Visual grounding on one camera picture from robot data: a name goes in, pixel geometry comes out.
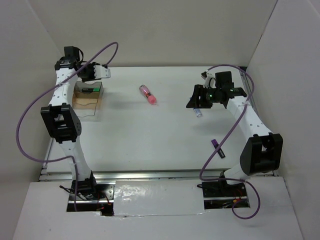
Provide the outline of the green black highlighter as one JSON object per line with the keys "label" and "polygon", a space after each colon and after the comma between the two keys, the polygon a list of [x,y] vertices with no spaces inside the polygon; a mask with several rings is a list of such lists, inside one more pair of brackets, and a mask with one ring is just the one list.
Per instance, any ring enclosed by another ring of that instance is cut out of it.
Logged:
{"label": "green black highlighter", "polygon": [[100,92],[100,88],[98,88],[98,87],[95,87],[95,88],[82,88],[81,92],[82,91],[91,91],[92,93],[94,93],[94,92]]}

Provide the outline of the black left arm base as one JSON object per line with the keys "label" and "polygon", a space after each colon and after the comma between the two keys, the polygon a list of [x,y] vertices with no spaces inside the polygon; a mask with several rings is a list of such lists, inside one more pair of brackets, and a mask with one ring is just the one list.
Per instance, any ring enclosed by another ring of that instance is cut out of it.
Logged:
{"label": "black left arm base", "polygon": [[93,176],[77,183],[73,180],[70,187],[59,186],[69,194],[69,201],[81,204],[97,203],[111,205],[114,202],[115,185],[112,183],[97,183]]}

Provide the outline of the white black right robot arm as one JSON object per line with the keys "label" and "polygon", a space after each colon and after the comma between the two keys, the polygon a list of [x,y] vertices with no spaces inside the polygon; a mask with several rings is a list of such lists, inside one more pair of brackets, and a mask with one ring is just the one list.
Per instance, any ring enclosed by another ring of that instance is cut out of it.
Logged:
{"label": "white black right robot arm", "polygon": [[243,88],[235,87],[230,71],[205,71],[201,77],[205,82],[194,86],[187,108],[210,109],[213,104],[222,104],[234,116],[235,125],[246,139],[239,163],[223,172],[218,184],[220,194],[230,196],[242,180],[280,167],[283,138],[263,124]]}

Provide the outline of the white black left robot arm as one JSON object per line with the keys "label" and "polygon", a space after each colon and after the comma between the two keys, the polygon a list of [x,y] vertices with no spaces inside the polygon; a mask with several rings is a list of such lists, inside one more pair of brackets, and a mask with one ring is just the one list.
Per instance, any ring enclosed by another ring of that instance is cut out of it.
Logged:
{"label": "white black left robot arm", "polygon": [[74,87],[78,80],[76,71],[82,66],[83,52],[75,46],[64,47],[64,56],[54,65],[56,87],[48,106],[40,110],[41,117],[51,138],[61,147],[71,170],[69,190],[75,197],[92,200],[99,187],[89,168],[81,147],[82,124],[72,107]]}

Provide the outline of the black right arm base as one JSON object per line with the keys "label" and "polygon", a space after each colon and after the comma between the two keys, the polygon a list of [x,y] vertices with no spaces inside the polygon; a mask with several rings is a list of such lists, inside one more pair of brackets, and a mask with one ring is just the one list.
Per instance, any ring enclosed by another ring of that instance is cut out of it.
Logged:
{"label": "black right arm base", "polygon": [[244,183],[238,181],[234,185],[227,184],[226,180],[202,181],[196,186],[202,189],[204,198],[241,199],[242,197],[247,196],[247,191]]}

